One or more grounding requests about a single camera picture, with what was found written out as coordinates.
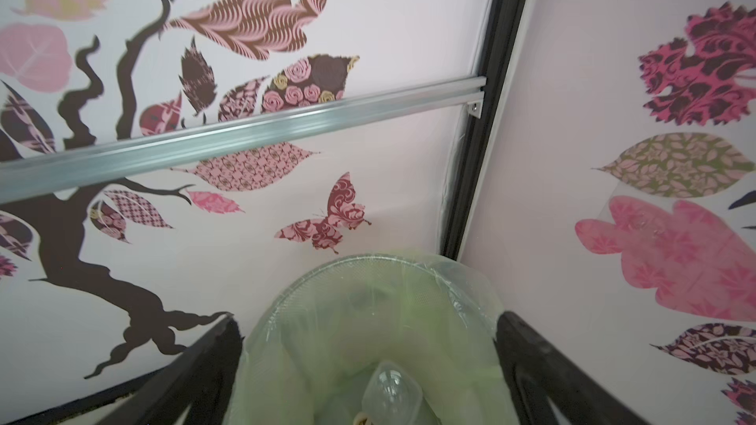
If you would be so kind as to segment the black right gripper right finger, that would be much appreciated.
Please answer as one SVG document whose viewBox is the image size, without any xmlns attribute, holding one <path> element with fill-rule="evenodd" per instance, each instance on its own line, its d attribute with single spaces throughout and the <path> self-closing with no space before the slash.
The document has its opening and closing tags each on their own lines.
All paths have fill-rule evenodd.
<svg viewBox="0 0 756 425">
<path fill-rule="evenodd" d="M 494 345 L 520 424 L 645 424 L 522 317 L 503 313 Z"/>
</svg>

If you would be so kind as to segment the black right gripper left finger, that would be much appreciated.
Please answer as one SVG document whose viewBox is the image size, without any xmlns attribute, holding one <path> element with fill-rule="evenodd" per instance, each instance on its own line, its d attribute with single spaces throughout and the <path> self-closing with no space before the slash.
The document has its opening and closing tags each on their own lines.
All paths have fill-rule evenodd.
<svg viewBox="0 0 756 425">
<path fill-rule="evenodd" d="M 223 318 L 100 423 L 221 424 L 241 350 L 238 324 Z"/>
</svg>

